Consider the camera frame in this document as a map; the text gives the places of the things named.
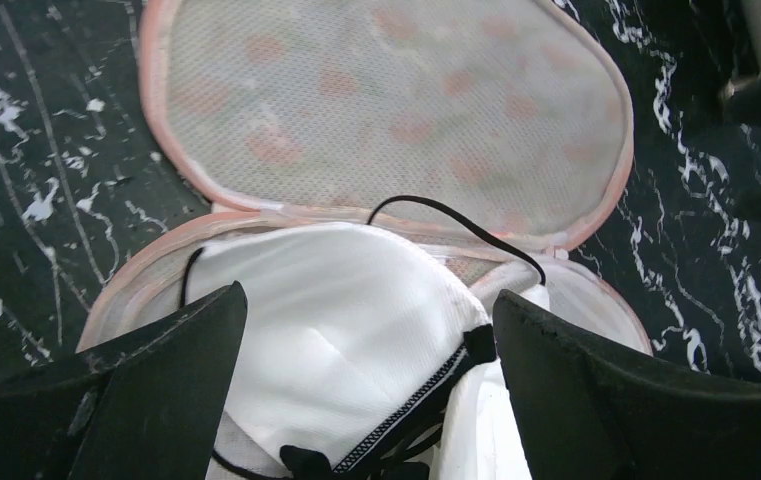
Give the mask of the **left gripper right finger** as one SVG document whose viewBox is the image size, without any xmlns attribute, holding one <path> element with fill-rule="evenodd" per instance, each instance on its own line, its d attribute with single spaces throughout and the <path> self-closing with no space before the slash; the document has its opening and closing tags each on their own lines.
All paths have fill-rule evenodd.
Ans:
<svg viewBox="0 0 761 480">
<path fill-rule="evenodd" d="M 493 325 L 535 479 L 761 479 L 761 384 L 698 373 L 511 291 Z"/>
</svg>

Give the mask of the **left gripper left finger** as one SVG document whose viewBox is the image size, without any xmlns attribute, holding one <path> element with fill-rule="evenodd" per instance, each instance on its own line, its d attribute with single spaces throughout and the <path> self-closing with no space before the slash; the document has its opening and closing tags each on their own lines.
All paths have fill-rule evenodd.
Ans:
<svg viewBox="0 0 761 480">
<path fill-rule="evenodd" d="M 242 343 L 232 284 L 0 382 L 0 479 L 202 479 Z"/>
</svg>

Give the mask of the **white bra black trim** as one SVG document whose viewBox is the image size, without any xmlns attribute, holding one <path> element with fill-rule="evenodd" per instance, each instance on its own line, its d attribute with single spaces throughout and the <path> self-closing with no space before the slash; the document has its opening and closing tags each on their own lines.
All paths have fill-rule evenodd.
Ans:
<svg viewBox="0 0 761 480">
<path fill-rule="evenodd" d="M 210 240 L 180 306 L 239 283 L 211 479 L 527 479 L 493 323 L 410 240 L 324 223 Z"/>
</svg>

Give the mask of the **floral pink mesh laundry bag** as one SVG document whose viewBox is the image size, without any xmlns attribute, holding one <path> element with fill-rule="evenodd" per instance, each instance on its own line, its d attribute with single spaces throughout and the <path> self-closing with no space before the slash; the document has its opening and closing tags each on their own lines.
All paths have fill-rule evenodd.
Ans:
<svg viewBox="0 0 761 480">
<path fill-rule="evenodd" d="M 208 240 L 371 222 L 427 250 L 491 306 L 531 268 L 437 200 L 530 253 L 551 310 L 644 353 L 629 304 L 569 259 L 613 213 L 634 160 L 614 60 L 550 1 L 152 1 L 139 92 L 165 157 L 212 205 L 129 260 L 93 304 L 89 349 L 176 307 Z"/>
</svg>

